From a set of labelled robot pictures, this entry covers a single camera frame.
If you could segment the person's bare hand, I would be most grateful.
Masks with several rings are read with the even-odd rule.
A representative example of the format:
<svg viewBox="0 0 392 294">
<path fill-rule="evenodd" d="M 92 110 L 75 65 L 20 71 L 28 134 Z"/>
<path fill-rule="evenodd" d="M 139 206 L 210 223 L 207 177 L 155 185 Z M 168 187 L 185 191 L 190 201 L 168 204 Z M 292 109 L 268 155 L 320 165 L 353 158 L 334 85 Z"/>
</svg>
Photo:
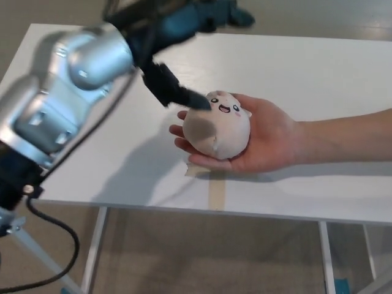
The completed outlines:
<svg viewBox="0 0 392 294">
<path fill-rule="evenodd" d="M 174 124 L 168 130 L 176 136 L 175 146 L 190 154 L 189 162 L 210 170 L 261 173 L 293 165 L 301 133 L 300 123 L 268 100 L 244 94 L 233 96 L 252 113 L 250 139 L 242 154 L 227 160 L 202 155 L 185 139 L 183 128 Z"/>
</svg>

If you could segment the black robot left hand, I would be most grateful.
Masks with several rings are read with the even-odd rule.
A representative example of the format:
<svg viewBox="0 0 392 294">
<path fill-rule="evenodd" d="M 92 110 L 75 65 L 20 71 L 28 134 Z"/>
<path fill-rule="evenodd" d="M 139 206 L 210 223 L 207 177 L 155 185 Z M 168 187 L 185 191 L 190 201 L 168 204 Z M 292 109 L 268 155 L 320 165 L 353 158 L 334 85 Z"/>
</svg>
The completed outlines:
<svg viewBox="0 0 392 294">
<path fill-rule="evenodd" d="M 236 1 L 135 1 L 124 7 L 106 1 L 104 21 L 124 33 L 143 73 L 143 82 L 163 106 L 171 103 L 196 110 L 210 110 L 207 98 L 180 84 L 164 64 L 155 63 L 158 52 L 179 45 L 198 33 L 211 34 L 217 28 L 249 28 L 254 16 Z"/>
</svg>

